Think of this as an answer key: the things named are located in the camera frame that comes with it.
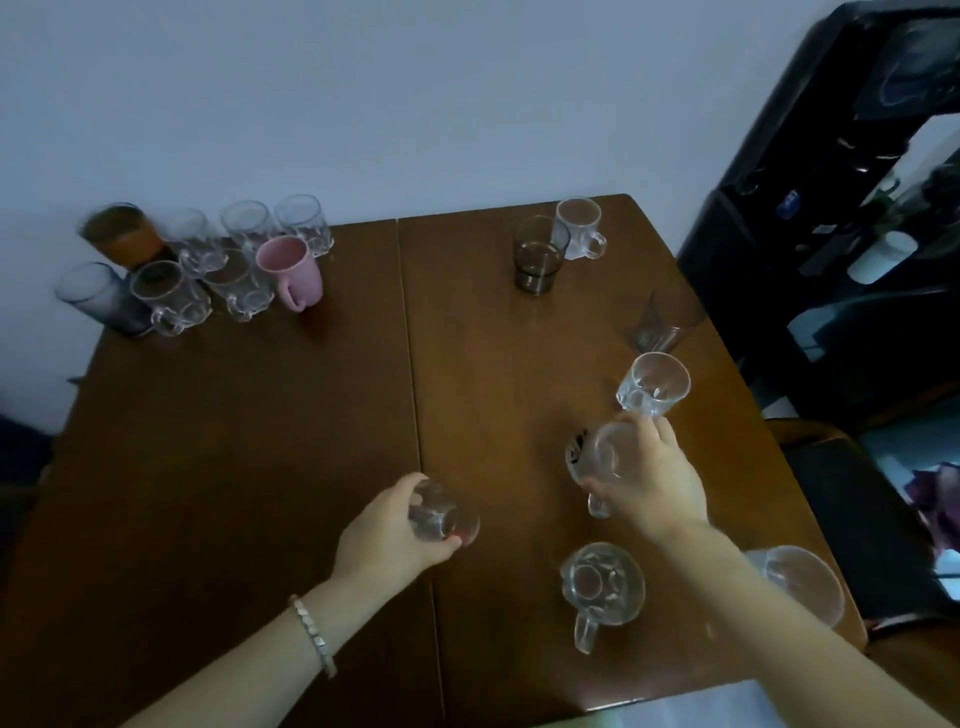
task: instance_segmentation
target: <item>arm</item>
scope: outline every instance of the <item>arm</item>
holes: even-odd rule
[[[919,698],[766,581],[707,520],[700,477],[664,418],[638,418],[638,483],[590,490],[650,541],[733,635],[791,728],[948,728]]]
[[[301,601],[333,656],[421,571],[448,559],[458,537],[427,544],[407,521],[421,473],[379,494],[340,537],[333,574]],[[273,728],[320,672],[320,658],[300,619],[287,610],[158,702],[127,728],[176,725]]]

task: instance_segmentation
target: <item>clear glass cup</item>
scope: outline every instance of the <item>clear glass cup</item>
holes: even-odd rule
[[[632,483],[639,480],[640,450],[633,422],[612,420],[593,432],[582,430],[567,443],[566,468],[577,485],[588,478],[604,483]],[[610,504],[590,494],[587,509],[595,519],[608,519]]]
[[[54,295],[124,336],[142,336],[153,324],[150,307],[131,295],[127,284],[106,263],[84,263],[64,273]]]
[[[706,318],[700,299],[689,288],[658,288],[634,332],[634,349],[639,353],[671,352]]]
[[[776,584],[832,629],[843,617],[846,599],[827,562],[799,546],[745,551],[763,578]]]
[[[553,288],[569,243],[569,231],[552,217],[536,215],[522,221],[514,233],[516,287],[534,296],[547,293]]]
[[[585,655],[596,644],[601,624],[626,624],[640,613],[646,598],[643,571],[619,546],[584,546],[560,569],[564,598],[577,610],[573,643]]]
[[[596,259],[607,250],[607,238],[601,235],[600,206],[589,197],[571,197],[557,205],[557,230],[562,225],[570,233],[565,257]]]
[[[333,247],[324,209],[313,195],[292,195],[280,200],[274,207],[274,216],[284,232],[307,244],[314,257],[326,255]]]
[[[227,302],[230,316],[247,322],[267,310],[274,292],[253,274],[253,266],[242,251],[225,251],[224,259],[223,267],[207,273],[204,281]]]
[[[270,210],[256,200],[243,200],[224,207],[220,222],[240,249],[253,257],[260,246],[276,237],[278,230]]]
[[[225,257],[220,240],[198,209],[182,209],[156,221],[157,231],[177,253],[180,265],[195,278],[223,268]]]
[[[645,415],[664,415],[690,392],[690,372],[680,360],[668,353],[641,354],[616,390],[616,400],[624,409]]]
[[[200,284],[172,260],[143,266],[133,275],[130,290],[153,310],[151,323],[164,336],[177,336],[202,324],[213,310]]]
[[[411,498],[407,518],[421,541],[459,536],[469,546],[480,532],[480,517],[436,480],[422,480]]]

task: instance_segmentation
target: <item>wooden table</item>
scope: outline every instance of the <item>wooden table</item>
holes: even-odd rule
[[[566,473],[570,435],[617,411],[650,291],[681,281],[632,200],[598,202],[608,253],[566,264],[541,299],[513,287],[511,231],[552,205],[343,226],[324,301],[300,316],[106,335],[7,586],[5,723],[111,725],[158,698],[324,579],[341,529],[419,455],[479,508],[480,538],[377,615],[286,724],[439,725],[445,709],[450,725],[534,725],[747,676]],[[712,326],[677,354],[693,390],[671,420],[713,521],[745,548],[829,558]],[[648,596],[586,657],[558,568],[598,540],[634,554]],[[848,607],[840,631],[862,646]]]
[[[0,626],[0,722],[116,725],[324,580],[340,531],[419,467],[396,221],[340,227],[323,305],[101,341]],[[424,578],[287,725],[442,720]]]
[[[636,203],[597,200],[610,245],[564,264],[542,298],[513,286],[511,232],[553,205],[400,221],[424,470],[469,496],[476,543],[435,577],[444,702],[454,725],[536,725],[616,703],[749,677],[736,650],[648,544],[597,521],[567,474],[564,445],[618,410],[636,354],[629,332],[658,286],[685,284]],[[710,323],[677,349],[692,378],[670,413],[702,475],[715,525],[741,547],[796,544],[830,559],[780,449]],[[573,646],[559,567],[610,541],[647,579],[636,621]],[[856,610],[839,630],[863,646]]]

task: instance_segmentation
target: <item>hand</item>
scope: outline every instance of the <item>hand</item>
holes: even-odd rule
[[[461,544],[420,541],[407,520],[414,488],[423,473],[410,473],[374,498],[340,536],[331,579],[353,579],[374,590],[386,603],[420,573],[446,561]]]
[[[703,483],[666,418],[626,412],[618,418],[636,423],[640,477],[636,483],[603,483],[588,478],[585,487],[612,504],[648,539],[670,538],[689,523],[707,523]]]

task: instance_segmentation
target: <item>beaded bracelet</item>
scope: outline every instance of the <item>beaded bracelet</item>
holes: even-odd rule
[[[337,666],[333,664],[333,658],[326,654],[326,642],[324,642],[324,638],[320,636],[320,632],[317,631],[316,622],[310,617],[310,613],[306,611],[306,607],[303,606],[303,602],[300,601],[299,596],[291,595],[290,606],[293,607],[297,613],[300,622],[303,624],[303,629],[306,630],[307,636],[309,636],[310,641],[317,650],[317,655],[320,657],[321,670],[326,673],[326,678],[329,680],[337,674]]]

